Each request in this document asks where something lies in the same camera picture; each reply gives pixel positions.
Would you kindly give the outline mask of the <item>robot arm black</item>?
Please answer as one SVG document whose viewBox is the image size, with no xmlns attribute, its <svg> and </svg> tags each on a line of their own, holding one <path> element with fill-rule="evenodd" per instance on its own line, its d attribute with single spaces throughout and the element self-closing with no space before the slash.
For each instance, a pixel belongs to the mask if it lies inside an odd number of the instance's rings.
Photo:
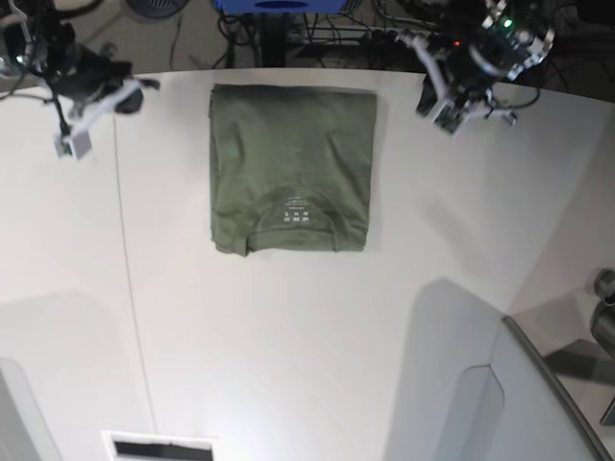
<svg viewBox="0 0 615 461">
<path fill-rule="evenodd" d="M 54 1 L 3 1 L 1 77 L 17 85 L 36 78 L 54 97 L 72 101 L 78 110 L 118 91 L 134 78 L 133 65 L 85 47 L 69 22 L 101 5 L 87 1 L 59 9 Z"/>
<path fill-rule="evenodd" d="M 454 108 L 475 103 L 489 109 L 525 109 L 496 99 L 496 83 L 515 81 L 541 64 L 553 49 L 555 31 L 541 1 L 449 1 L 440 8 L 438 29 L 427 37 Z"/>
</svg>

